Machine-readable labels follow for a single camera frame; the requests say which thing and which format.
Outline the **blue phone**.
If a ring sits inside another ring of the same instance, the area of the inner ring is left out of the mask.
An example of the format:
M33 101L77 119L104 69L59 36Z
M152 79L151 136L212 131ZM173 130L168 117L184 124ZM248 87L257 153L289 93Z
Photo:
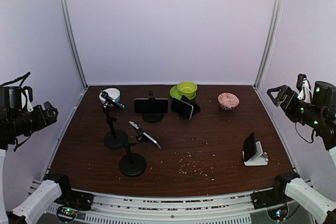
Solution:
M124 104L122 104L122 103L116 101L115 99L113 99L112 97L110 97L107 92L101 91L101 96L104 99L104 103L103 103L103 107L104 108L107 108L111 104L113 104L114 106L117 106L117 107L119 107L119 108L121 108L123 110L126 109L126 107L125 107Z

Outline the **tall black phone stand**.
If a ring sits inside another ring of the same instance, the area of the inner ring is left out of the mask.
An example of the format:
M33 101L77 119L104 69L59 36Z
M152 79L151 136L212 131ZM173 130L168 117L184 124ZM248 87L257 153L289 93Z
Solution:
M117 118L110 115L110 106L104 108L102 105L102 111L110 128L110 131L104 136L105 146L111 150L123 148L128 140L127 133L124 130L115 129L113 124L117 122Z

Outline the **silver phone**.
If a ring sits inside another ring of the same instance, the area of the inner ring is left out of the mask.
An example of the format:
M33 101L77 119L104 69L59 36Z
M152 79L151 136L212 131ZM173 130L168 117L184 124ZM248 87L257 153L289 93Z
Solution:
M129 124L135 129L136 131L136 140L137 143L153 143L158 149L161 149L160 144L157 140L155 140L152 136L150 136L143 128L139 127L135 122L129 121Z

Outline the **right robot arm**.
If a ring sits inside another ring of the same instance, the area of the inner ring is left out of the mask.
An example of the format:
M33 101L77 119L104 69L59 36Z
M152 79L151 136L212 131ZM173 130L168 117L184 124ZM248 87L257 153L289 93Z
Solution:
M331 187L322 189L335 178L335 85L303 78L294 89L284 84L266 93L294 124L277 129L293 168L275 177L269 199L274 204L292 199L316 223L335 223L335 193L327 196Z

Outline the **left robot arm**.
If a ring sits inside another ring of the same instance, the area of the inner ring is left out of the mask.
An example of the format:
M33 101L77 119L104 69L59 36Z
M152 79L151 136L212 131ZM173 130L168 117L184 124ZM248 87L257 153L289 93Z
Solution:
M32 106L33 91L23 85L30 73L1 84L1 223L37 223L48 207L60 200L71 205L76 197L65 174L49 174L38 188L17 207L9 210L6 197L18 193L23 198L28 188L28 165L23 159L14 160L14 154L32 134L56 123L58 110L45 102Z

